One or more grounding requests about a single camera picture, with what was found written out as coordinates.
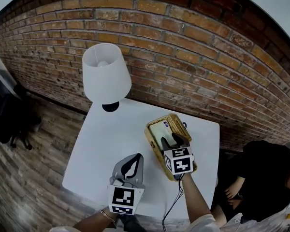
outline black chair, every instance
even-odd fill
[[[41,120],[34,117],[26,104],[19,98],[6,94],[0,102],[0,142],[6,144],[11,139],[11,146],[16,148],[14,140],[19,137],[26,149],[32,145],[26,143],[26,133],[30,125]]]

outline white desk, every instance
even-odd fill
[[[123,99],[119,108],[105,112],[92,105],[76,140],[62,185],[99,204],[108,204],[107,186],[117,162],[128,155],[144,157],[144,195],[137,214],[163,217],[178,193],[178,183],[168,180],[145,134],[148,122],[175,113],[192,137],[198,169],[192,177],[208,206],[211,206],[218,168],[219,124],[145,103]],[[168,218],[188,218],[182,197]]]

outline wicker basket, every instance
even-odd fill
[[[169,178],[169,180],[176,181],[174,179],[174,176],[170,172],[170,170],[165,165],[163,150],[159,148],[159,146],[158,146],[158,144],[157,144],[157,142],[155,140],[155,137],[151,134],[150,129],[149,129],[149,127],[151,125],[156,124],[158,122],[161,122],[163,120],[166,120],[169,123],[172,132],[180,134],[180,135],[186,137],[189,140],[189,142],[192,139],[191,139],[188,131],[185,129],[183,123],[180,121],[179,117],[176,114],[168,114],[166,116],[157,118],[154,121],[151,121],[151,122],[149,122],[146,125],[145,136],[148,139],[151,148],[155,152],[156,157],[158,158],[158,161],[160,162],[160,164],[161,164],[166,176]],[[193,171],[196,171],[196,170],[197,170],[197,164],[194,161],[194,163],[193,163]]]

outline person's knee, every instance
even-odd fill
[[[216,224],[219,227],[222,227],[227,223],[227,218],[223,213],[223,210],[221,209],[220,205],[216,205],[214,209],[211,211],[214,219],[216,220]]]

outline black cable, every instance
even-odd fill
[[[168,216],[168,214],[170,213],[170,211],[172,210],[172,208],[173,208],[173,206],[176,204],[176,202],[177,202],[177,201],[180,199],[180,197],[183,196],[183,194],[184,194],[184,191],[183,191],[183,189],[182,189],[182,187],[181,187],[181,185],[180,185],[180,182],[181,182],[183,176],[184,176],[184,174],[182,174],[182,175],[180,176],[179,180],[178,180],[178,194],[177,194],[177,196],[176,196],[176,198],[175,198],[175,200],[174,200],[174,203],[172,204],[171,208],[170,208],[169,211],[165,214],[165,216],[164,216],[164,218],[163,218],[163,220],[162,220],[163,232],[166,232],[166,229],[165,229],[165,226],[164,226],[164,221],[165,221],[166,217]]]

